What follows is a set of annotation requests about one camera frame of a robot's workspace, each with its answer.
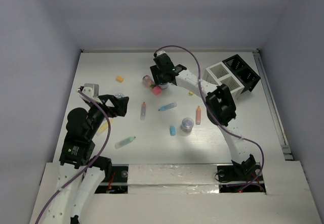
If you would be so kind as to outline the pink capped tube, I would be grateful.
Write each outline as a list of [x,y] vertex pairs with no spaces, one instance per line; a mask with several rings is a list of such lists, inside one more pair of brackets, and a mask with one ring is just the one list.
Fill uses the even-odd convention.
[[142,82],[154,95],[158,96],[161,94],[161,88],[155,84],[149,75],[145,75],[142,78]]

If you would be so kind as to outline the green highlighter pen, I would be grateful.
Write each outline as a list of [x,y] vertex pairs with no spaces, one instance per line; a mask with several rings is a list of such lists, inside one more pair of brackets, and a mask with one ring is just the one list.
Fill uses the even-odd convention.
[[127,138],[127,139],[124,139],[124,140],[122,140],[122,141],[117,142],[117,143],[114,145],[114,147],[115,147],[115,149],[119,149],[119,148],[121,148],[121,147],[124,147],[124,146],[126,146],[126,145],[132,143],[135,139],[136,139],[136,137],[129,137],[129,138]]

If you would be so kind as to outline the clear round jar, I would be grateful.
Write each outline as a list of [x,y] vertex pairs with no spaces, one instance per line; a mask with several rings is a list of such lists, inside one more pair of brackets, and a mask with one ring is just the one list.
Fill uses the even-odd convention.
[[182,120],[180,128],[183,132],[190,133],[193,129],[193,126],[194,126],[194,121],[191,118],[186,117]]

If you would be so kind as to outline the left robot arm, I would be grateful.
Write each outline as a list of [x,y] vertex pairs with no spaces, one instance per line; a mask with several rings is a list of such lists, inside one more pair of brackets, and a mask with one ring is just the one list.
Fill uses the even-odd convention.
[[35,223],[80,223],[99,184],[112,176],[111,159],[93,155],[93,137],[103,121],[126,115],[129,97],[95,97],[83,92],[80,97],[90,109],[75,108],[68,113],[56,190]]

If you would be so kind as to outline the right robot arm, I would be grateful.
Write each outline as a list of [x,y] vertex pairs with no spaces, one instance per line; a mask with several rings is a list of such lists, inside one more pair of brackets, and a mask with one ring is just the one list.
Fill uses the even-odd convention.
[[202,99],[207,116],[211,123],[216,125],[229,148],[231,162],[230,172],[224,173],[226,182],[246,181],[254,182],[262,173],[264,165],[264,154],[261,154],[261,164],[258,165],[252,153],[250,153],[245,142],[260,145],[246,139],[239,134],[236,119],[236,105],[227,85],[215,85],[202,80],[200,74],[195,76],[185,66],[174,65],[170,57],[160,51],[154,53],[154,66],[150,67],[153,79],[156,83],[171,83],[192,91]]

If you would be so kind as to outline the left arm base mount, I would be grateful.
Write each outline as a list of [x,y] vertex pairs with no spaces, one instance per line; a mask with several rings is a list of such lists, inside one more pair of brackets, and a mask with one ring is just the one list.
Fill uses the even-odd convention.
[[99,184],[95,194],[127,194],[128,171],[128,165],[113,165],[110,176]]

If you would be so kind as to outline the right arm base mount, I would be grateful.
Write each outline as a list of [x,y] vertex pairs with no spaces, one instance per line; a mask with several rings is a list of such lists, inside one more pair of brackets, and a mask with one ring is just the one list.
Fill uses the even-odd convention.
[[239,176],[233,165],[218,165],[214,178],[219,183],[220,193],[266,193],[263,175],[252,182],[259,171],[258,164],[247,175]]

